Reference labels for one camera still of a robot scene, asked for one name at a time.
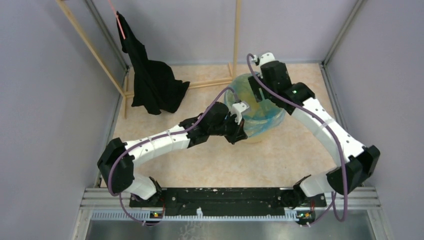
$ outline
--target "table surface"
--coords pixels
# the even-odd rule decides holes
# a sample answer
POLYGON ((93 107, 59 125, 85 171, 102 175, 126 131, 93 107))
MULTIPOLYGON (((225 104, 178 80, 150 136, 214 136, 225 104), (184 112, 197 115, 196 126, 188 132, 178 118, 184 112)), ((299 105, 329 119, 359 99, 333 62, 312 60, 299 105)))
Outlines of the table surface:
MULTIPOLYGON (((227 65, 172 66, 172 69, 176 79, 192 83, 229 76, 227 65)), ((319 65, 287 64, 287 69, 291 81, 307 84, 334 116, 319 65)), ((237 66, 237 75, 248 72, 247 65, 237 66)), ((129 141, 165 131, 202 113, 224 87, 189 89, 176 113, 162 111, 160 115, 150 115, 143 106, 131 107, 132 99, 129 99, 127 118, 123 118, 121 106, 113 137, 129 141)), ((312 133, 286 114, 283 122, 261 142, 231 145, 223 137, 211 136, 206 143, 159 156, 135 171, 155 178, 162 187, 289 187, 304 176, 335 166, 312 133)))

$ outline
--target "red wire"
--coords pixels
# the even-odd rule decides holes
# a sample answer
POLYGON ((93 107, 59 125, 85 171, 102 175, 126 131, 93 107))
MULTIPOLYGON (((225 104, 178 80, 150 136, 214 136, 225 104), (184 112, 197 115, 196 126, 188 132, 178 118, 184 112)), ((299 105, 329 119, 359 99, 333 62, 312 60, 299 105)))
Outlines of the red wire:
POLYGON ((122 37, 123 37, 123 39, 125 40, 124 30, 122 29, 121 21, 119 21, 119 17, 118 17, 117 11, 115 10, 115 7, 114 7, 114 5, 112 4, 111 0, 107 0, 107 1, 109 1, 110 8, 112 9, 113 13, 115 14, 116 20, 118 21, 118 25, 119 25, 120 33, 122 34, 122 37))

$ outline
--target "black cloth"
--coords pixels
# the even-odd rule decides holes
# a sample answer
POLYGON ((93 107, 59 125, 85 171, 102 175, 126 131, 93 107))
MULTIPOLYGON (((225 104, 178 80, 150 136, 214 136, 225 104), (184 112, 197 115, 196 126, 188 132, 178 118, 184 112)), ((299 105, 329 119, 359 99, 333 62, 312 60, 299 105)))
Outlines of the black cloth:
POLYGON ((134 98, 132 107, 144 106, 149 114, 159 115, 161 110, 175 113, 186 95, 189 81, 175 80, 170 66, 161 61, 149 60, 145 46, 139 42, 125 18, 117 12, 125 39, 116 21, 122 51, 129 55, 134 67, 134 98))

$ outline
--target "purple cable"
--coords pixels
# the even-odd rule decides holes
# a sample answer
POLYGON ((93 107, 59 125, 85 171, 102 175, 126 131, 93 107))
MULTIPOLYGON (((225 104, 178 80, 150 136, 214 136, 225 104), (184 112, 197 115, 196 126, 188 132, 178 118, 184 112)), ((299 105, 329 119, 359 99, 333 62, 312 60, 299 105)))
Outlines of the purple cable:
POLYGON ((318 222, 319 220, 321 220, 321 218, 323 217, 324 214, 326 214, 328 212, 328 210, 330 209, 331 206, 333 206, 334 209, 334 216, 335 218, 339 221, 339 222, 343 222, 346 220, 346 217, 348 215, 348 180, 347 180, 347 176, 346 176, 346 164, 345 164, 345 157, 343 156, 343 149, 342 149, 342 145, 339 142, 339 139, 337 138, 336 134, 334 133, 334 131, 326 124, 326 122, 324 120, 322 120, 318 115, 316 115, 315 113, 309 111, 308 109, 297 105, 296 103, 285 99, 284 97, 278 95, 277 93, 273 92, 271 89, 269 89, 259 78, 258 76, 256 76, 255 71, 252 68, 251 62, 250 62, 250 58, 254 58, 253 54, 249 53, 247 55, 247 66, 249 67, 250 73, 252 74, 252 76, 254 77, 254 79, 256 80, 256 82, 263 88, 265 89, 268 93, 270 93, 271 95, 273 95, 274 97, 276 97, 277 99, 285 102, 286 104, 289 104, 295 108, 298 108, 302 111, 304 111, 305 113, 311 115, 312 117, 314 117, 318 122, 320 122, 323 126, 325 126, 325 129, 328 130, 328 132, 330 133, 330 135, 333 137, 335 144, 337 145, 337 149, 338 149, 338 153, 340 155, 340 163, 341 163, 341 177, 342 177, 342 181, 343 181, 343 216, 340 218, 337 214, 337 210, 336 210, 336 204, 335 204, 335 199, 336 199, 336 194, 334 192, 331 193, 331 204, 328 206, 328 208, 324 211, 324 213, 319 216, 313 223, 318 222))
MULTIPOLYGON (((212 106, 215 104, 215 102, 216 101, 218 101, 218 99, 227 91, 227 90, 230 90, 233 94, 234 94, 234 98, 235 98, 235 101, 236 102, 238 102, 239 101, 239 97, 237 96, 237 94, 236 94, 236 92, 234 91, 234 89, 232 89, 231 87, 229 87, 229 86, 227 86, 226 88, 224 88, 219 94, 218 94, 218 96, 216 96, 215 97, 215 99, 213 100, 213 102, 206 108, 206 110, 204 111, 204 113, 197 119, 197 121, 191 126, 191 127, 189 127, 189 128, 187 128, 187 129, 184 129, 184 130, 181 130, 181 131, 175 131, 175 132, 171 132, 169 135, 177 135, 177 134, 185 134, 185 133, 187 133, 188 131, 190 131, 190 130, 192 130, 192 129, 194 129, 199 123, 200 123, 200 121, 205 117, 205 115, 206 115, 206 113, 207 112, 209 112, 209 110, 211 110, 211 108, 212 108, 212 106)), ((137 144, 135 144, 135 145, 133 145, 133 146, 131 146, 130 148, 128 148, 126 151, 124 151, 117 159, 116 159, 116 161, 113 163, 113 165, 112 165, 112 167, 110 168, 110 172, 109 172, 109 178, 107 179, 107 190, 109 191, 109 193, 110 193, 110 195, 112 195, 112 196, 119 196, 119 202, 120 202, 120 206, 121 206, 121 208, 122 208, 122 210, 124 211, 124 213, 130 218, 130 219, 132 219, 132 220, 134 220, 134 221, 136 221, 136 222, 138 222, 138 223, 141 223, 141 224, 146 224, 147 226, 148 226, 148 224, 146 223, 146 221, 140 221, 140 220, 138 220, 138 219, 136 219, 136 218, 134 218, 133 216, 131 216, 128 212, 127 212, 127 210, 125 209, 125 207, 124 207, 124 204, 123 204, 123 202, 122 202, 122 196, 121 196, 121 193, 119 192, 119 193, 114 193, 113 191, 112 191, 112 176, 113 176, 113 174, 114 174, 114 171, 115 171, 115 169, 116 169, 116 167, 117 167, 117 165, 118 165, 118 163, 120 162, 120 160, 127 154, 127 153, 129 153, 131 150, 133 150, 133 149, 135 149, 135 148, 137 148, 137 147, 139 147, 139 146, 141 146, 141 145, 143 145, 143 144, 145 144, 145 143, 147 143, 147 142, 149 142, 149 141, 153 141, 153 140, 156 140, 156 139, 160 139, 160 138, 163 138, 163 137, 168 137, 169 136, 167 133, 164 133, 164 134, 161 134, 161 135, 158 135, 158 136, 154 136, 154 137, 152 137, 151 139, 146 139, 146 140, 144 140, 144 141, 141 141, 141 142, 139 142, 139 143, 137 143, 137 144)))

